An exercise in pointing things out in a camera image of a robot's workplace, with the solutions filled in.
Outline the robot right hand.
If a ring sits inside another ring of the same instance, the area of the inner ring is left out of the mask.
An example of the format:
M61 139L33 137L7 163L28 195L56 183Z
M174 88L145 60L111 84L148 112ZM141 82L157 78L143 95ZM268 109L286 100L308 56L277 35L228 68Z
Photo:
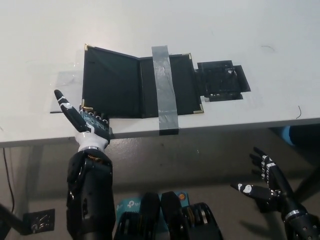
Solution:
M283 219L288 214L306 213L306 208L299 203L283 174L268 154L254 147L255 154L250 154L252 164L257 167L252 173L261 178L267 187L232 183L230 186L241 194L253 199L261 213L280 212Z

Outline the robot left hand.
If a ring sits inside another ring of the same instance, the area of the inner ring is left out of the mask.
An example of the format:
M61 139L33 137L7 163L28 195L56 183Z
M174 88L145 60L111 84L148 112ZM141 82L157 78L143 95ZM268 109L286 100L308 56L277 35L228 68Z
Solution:
M76 110L60 90L54 90L54 95L62 113L77 131L75 140L79 145L78 151L94 149L103 152L111 140L108 122L83 110Z

